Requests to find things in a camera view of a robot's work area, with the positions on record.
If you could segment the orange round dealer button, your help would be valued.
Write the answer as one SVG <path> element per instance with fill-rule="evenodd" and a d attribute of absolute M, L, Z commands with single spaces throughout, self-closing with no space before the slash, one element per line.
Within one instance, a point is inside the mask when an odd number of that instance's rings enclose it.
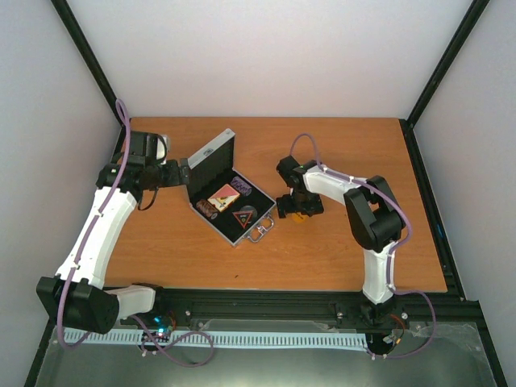
<path fill-rule="evenodd" d="M 303 215 L 303 214 L 298 214 L 298 213 L 295 213 L 295 214 L 292 214 L 292 220 L 296 223 L 303 223 L 305 222 L 309 217 L 307 215 Z"/>

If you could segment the playing card deck box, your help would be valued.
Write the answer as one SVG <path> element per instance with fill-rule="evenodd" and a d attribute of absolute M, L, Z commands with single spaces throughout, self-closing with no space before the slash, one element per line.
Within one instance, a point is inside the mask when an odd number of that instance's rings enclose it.
<path fill-rule="evenodd" d="M 219 212 L 226 210 L 240 196 L 240 193 L 233 189 L 230 184 L 223 185 L 213 193 L 207 201 L 212 204 Z"/>

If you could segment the clear round plastic disc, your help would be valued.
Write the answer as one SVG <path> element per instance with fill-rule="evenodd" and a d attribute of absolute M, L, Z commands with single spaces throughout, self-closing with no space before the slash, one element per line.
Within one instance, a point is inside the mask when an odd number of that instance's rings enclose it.
<path fill-rule="evenodd" d="M 257 210 L 254 206 L 243 206 L 240 211 L 243 213 L 240 218 L 249 224 L 257 218 Z"/>

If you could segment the purple poker chip stack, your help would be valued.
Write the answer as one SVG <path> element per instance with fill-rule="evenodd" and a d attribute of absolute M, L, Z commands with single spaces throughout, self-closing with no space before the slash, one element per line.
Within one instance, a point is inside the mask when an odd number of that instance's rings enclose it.
<path fill-rule="evenodd" d="M 244 197 L 249 197 L 253 193 L 253 186 L 245 181 L 242 177 L 235 176 L 232 178 L 230 185 Z"/>

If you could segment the black red triangular button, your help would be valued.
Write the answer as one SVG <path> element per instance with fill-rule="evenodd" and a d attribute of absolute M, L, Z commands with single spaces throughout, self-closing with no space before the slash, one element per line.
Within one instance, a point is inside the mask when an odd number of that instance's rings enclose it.
<path fill-rule="evenodd" d="M 246 229 L 255 218 L 254 212 L 252 210 L 239 210 L 233 212 L 232 214 L 243 229 Z"/>

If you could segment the aluminium poker case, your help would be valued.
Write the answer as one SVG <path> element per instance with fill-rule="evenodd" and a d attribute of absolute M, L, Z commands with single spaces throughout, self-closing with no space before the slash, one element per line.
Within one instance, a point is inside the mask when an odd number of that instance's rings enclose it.
<path fill-rule="evenodd" d="M 274 227 L 276 203 L 234 166 L 235 133 L 227 128 L 189 159 L 190 207 L 235 247 L 258 243 Z"/>

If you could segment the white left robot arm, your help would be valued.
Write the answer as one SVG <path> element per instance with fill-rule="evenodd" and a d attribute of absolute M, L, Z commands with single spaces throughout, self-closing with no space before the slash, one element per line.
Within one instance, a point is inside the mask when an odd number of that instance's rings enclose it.
<path fill-rule="evenodd" d="M 185 159 L 162 164 L 108 164 L 101 170 L 88 218 L 77 242 L 53 277 L 41 277 L 36 293 L 59 330 L 73 328 L 105 334 L 114 325 L 140 314 L 148 323 L 162 323 L 168 305 L 155 285 L 136 284 L 106 290 L 106 270 L 123 226 L 146 190 L 186 185 Z"/>

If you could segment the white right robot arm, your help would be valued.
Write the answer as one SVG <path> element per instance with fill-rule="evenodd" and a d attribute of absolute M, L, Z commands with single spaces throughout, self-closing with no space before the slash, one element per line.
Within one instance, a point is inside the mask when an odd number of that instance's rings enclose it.
<path fill-rule="evenodd" d="M 322 196 L 345 206 L 352 235 L 364 251 L 360 313 L 368 324 L 379 324 L 393 309 L 395 251 L 402 230 L 410 228 L 387 181 L 350 177 L 314 160 L 299 164 L 292 156 L 279 161 L 277 172 L 290 189 L 277 199 L 280 218 L 322 214 Z"/>

